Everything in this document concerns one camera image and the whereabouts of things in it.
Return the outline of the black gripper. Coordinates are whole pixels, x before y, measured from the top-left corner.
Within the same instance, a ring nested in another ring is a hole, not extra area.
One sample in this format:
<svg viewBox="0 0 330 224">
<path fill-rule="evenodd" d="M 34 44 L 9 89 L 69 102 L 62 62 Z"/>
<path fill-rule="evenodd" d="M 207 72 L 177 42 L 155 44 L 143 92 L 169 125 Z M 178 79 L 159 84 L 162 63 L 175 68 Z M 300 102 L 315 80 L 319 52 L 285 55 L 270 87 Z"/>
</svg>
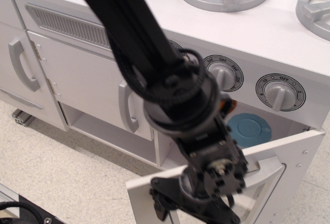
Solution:
<svg viewBox="0 0 330 224">
<path fill-rule="evenodd" d="M 171 211 L 181 210 L 204 223 L 240 223 L 231 209 L 233 197 L 229 196 L 230 205 L 210 197 L 203 189 L 201 175 L 188 167 L 178 177 L 153 177 L 150 186 L 159 220 L 165 220 Z"/>
</svg>

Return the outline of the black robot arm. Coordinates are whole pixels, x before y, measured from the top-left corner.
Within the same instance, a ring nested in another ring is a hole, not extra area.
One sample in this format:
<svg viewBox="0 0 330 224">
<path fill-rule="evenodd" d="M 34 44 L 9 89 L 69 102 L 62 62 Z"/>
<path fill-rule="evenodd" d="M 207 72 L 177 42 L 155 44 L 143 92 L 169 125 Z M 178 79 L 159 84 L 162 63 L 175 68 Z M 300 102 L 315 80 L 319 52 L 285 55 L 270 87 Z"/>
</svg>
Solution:
<svg viewBox="0 0 330 224">
<path fill-rule="evenodd" d="M 178 145 L 188 166 L 176 178 L 153 178 L 157 217 L 181 210 L 205 223 L 239 223 L 234 193 L 245 187 L 247 161 L 224 118 L 221 94 L 200 54 L 175 49 L 144 0 L 85 0 L 104 25 L 118 67 L 144 101 L 144 115 Z"/>
</svg>

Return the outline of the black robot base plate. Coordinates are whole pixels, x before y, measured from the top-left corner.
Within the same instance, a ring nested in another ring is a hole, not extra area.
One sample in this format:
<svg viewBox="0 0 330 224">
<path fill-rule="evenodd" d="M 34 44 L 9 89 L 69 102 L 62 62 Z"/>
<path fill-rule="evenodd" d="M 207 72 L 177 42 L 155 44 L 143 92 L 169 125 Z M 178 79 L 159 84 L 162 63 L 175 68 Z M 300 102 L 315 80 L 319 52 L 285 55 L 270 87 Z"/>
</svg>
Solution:
<svg viewBox="0 0 330 224">
<path fill-rule="evenodd" d="M 20 195 L 18 200 L 1 197 L 1 211 L 9 209 L 14 209 L 18 213 L 11 212 L 14 217 L 1 217 L 1 223 L 64 223 L 58 217 Z"/>
</svg>

